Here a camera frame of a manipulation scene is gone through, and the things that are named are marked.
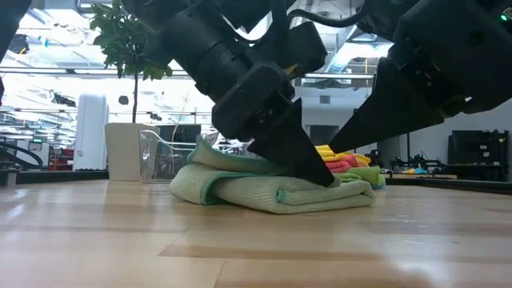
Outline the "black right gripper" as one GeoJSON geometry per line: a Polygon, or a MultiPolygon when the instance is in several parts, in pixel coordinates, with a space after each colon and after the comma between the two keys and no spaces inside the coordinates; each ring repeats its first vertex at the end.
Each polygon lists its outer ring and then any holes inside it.
{"type": "Polygon", "coordinates": [[[378,35],[393,45],[336,153],[512,98],[512,0],[378,0],[378,35]]]}

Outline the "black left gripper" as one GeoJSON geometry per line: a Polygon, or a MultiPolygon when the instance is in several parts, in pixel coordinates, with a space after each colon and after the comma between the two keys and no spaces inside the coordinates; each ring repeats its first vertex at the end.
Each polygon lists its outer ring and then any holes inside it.
{"type": "Polygon", "coordinates": [[[249,151],[289,175],[328,187],[334,176],[302,128],[302,101],[284,71],[235,38],[213,0],[144,0],[143,22],[161,52],[214,102],[212,123],[227,138],[254,139],[249,151]]]}

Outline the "pale green microfiber towel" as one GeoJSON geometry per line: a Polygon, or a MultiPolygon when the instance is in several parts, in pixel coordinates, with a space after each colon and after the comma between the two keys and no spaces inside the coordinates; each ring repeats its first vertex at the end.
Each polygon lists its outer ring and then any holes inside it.
{"type": "Polygon", "coordinates": [[[196,145],[170,183],[170,193],[188,202],[228,202],[274,214],[300,214],[371,206],[376,201],[368,182],[342,182],[334,176],[334,183],[324,187],[287,177],[263,158],[225,154],[200,138],[196,145]]]}

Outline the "pink microfiber towel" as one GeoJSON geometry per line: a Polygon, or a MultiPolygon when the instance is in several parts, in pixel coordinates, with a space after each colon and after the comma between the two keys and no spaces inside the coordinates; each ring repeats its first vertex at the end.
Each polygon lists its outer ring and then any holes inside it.
{"type": "Polygon", "coordinates": [[[355,168],[346,162],[332,162],[332,163],[325,162],[325,164],[326,164],[327,168],[333,173],[343,173],[343,172],[348,171],[348,169],[350,169],[350,168],[355,168]]]}

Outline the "yellow microfiber towel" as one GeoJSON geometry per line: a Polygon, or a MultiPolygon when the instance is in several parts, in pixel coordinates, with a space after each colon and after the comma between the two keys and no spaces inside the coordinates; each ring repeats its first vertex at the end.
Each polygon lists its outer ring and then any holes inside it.
{"type": "Polygon", "coordinates": [[[320,154],[322,160],[326,163],[346,162],[352,167],[368,167],[371,163],[371,159],[364,155],[355,154],[352,152],[336,154],[328,145],[316,146],[315,149],[320,154]]]}

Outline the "bright green microfiber towel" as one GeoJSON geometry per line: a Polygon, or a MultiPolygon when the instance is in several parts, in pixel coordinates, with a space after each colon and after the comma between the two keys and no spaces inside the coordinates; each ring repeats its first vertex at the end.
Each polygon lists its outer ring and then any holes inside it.
{"type": "Polygon", "coordinates": [[[355,167],[343,173],[335,173],[334,176],[342,182],[364,181],[369,184],[376,184],[380,169],[377,167],[355,167]]]}

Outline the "black cabinet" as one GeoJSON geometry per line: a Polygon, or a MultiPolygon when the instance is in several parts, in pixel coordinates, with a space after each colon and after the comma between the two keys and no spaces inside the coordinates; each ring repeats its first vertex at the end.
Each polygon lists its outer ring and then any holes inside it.
{"type": "Polygon", "coordinates": [[[508,153],[508,130],[453,130],[446,170],[459,179],[506,182],[508,153]]]}

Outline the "black background monitor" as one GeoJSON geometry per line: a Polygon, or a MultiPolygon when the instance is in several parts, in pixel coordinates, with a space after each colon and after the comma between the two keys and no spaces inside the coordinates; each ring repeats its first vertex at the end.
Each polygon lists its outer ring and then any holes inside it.
{"type": "Polygon", "coordinates": [[[175,152],[191,152],[195,148],[196,137],[202,127],[197,124],[161,125],[159,136],[165,142],[171,142],[175,152]]]}

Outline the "clear plastic bin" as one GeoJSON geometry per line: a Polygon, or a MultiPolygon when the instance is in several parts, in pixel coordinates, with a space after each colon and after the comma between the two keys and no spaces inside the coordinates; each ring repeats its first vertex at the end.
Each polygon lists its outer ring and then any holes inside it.
{"type": "MultiPolygon", "coordinates": [[[[198,135],[215,150],[225,154],[249,156],[255,154],[246,148],[248,143],[227,140],[219,132],[198,135]]],[[[139,132],[140,174],[145,184],[169,183],[187,164],[188,156],[195,150],[196,142],[167,142],[152,130],[139,132]]]]}

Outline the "green plant in white pot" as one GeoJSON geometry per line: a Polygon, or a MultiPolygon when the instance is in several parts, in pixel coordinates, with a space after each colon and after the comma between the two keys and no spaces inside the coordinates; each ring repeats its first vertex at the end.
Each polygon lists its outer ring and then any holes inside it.
{"type": "Polygon", "coordinates": [[[91,9],[94,16],[90,28],[99,30],[94,44],[106,56],[105,67],[114,67],[119,79],[134,80],[131,121],[105,126],[109,179],[140,182],[139,132],[149,127],[137,122],[139,83],[171,76],[173,70],[167,64],[154,64],[143,55],[150,32],[136,17],[123,10],[122,0],[112,0],[109,5],[94,3],[91,9]]]}

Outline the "white pillar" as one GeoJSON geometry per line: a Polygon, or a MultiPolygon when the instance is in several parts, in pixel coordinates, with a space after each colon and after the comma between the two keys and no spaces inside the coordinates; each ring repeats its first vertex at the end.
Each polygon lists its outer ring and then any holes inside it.
{"type": "Polygon", "coordinates": [[[109,115],[105,95],[80,95],[74,141],[74,170],[106,169],[105,125],[109,115]]]}

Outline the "black ceiling lamp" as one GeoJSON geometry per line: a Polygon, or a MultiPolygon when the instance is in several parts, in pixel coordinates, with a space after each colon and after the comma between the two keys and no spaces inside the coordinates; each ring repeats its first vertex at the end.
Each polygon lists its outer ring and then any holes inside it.
{"type": "Polygon", "coordinates": [[[30,51],[26,34],[16,34],[11,40],[8,50],[15,54],[27,54],[30,51]]]}

